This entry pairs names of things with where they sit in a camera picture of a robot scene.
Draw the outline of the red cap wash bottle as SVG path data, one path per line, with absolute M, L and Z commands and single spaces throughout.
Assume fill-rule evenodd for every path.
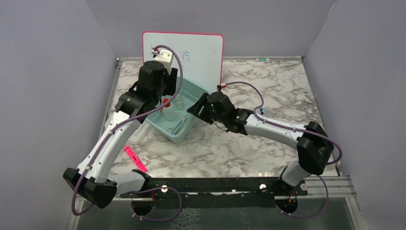
M 168 103 L 166 106 L 161 108 L 160 114 L 167 121 L 173 121 L 177 118 L 177 109 L 174 103 Z

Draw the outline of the teal plastic bin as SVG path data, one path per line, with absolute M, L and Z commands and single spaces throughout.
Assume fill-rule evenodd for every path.
M 160 114 L 160 110 L 158 110 L 148 115 L 146 122 L 148 122 L 153 128 L 161 132 L 174 143 L 182 143 L 186 135 L 192 130 L 196 122 L 196 117 L 190 114 L 190 117 L 187 119 L 180 132 L 176 135 L 174 135 L 172 132 L 178 123 L 184 118 L 184 116 L 188 114 L 187 109 L 194 105 L 205 92 L 207 92 L 205 89 L 184 79 L 181 84 L 180 92 L 178 93 L 183 97 L 184 109 L 177 110 L 177 118 L 173 121 L 167 121 Z

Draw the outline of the white bin lid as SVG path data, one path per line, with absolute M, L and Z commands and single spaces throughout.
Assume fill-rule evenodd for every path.
M 108 125 L 112 119 L 112 115 L 113 115 L 113 110 L 109 110 L 106 114 L 103 131 L 105 131 L 106 128 L 108 127 Z M 151 125 L 149 123 L 144 122 L 143 124 L 141 124 L 140 127 L 128 139 L 127 145 L 140 143 L 150 129 L 151 129 Z

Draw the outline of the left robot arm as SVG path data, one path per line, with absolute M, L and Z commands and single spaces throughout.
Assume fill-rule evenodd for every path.
M 81 196 L 99 208 L 105 208 L 117 195 L 134 192 L 143 197 L 150 192 L 147 175 L 140 170 L 110 178 L 109 173 L 127 140 L 143 124 L 146 117 L 166 106 L 162 96 L 171 102 L 179 93 L 184 79 L 181 63 L 178 68 L 163 61 L 146 61 L 139 70 L 138 81 L 121 95 L 108 127 L 96 145 L 76 168 L 67 168 L 63 178 L 73 190 L 71 210 L 75 216 L 76 198 Z

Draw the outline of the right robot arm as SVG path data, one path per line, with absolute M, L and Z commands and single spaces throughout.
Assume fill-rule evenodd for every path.
M 277 191 L 288 195 L 306 177 L 321 175 L 334 150 L 320 124 L 288 124 L 268 120 L 254 111 L 235 108 L 222 92 L 204 93 L 187 112 L 209 124 L 219 122 L 227 131 L 277 141 L 297 151 L 298 161 L 287 166 L 276 182 Z

